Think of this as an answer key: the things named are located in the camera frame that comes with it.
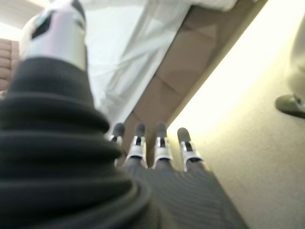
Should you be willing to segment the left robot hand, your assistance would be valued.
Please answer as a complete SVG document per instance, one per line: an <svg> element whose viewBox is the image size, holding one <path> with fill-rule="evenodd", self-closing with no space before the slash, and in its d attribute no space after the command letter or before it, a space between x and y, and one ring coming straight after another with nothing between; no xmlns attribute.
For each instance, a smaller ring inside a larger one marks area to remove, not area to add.
<svg viewBox="0 0 305 229"><path fill-rule="evenodd" d="M184 170L159 154L115 160L107 119L93 106L77 0L56 0L35 20L29 49L0 103L3 229L245 229L215 175L179 130Z"/></svg>

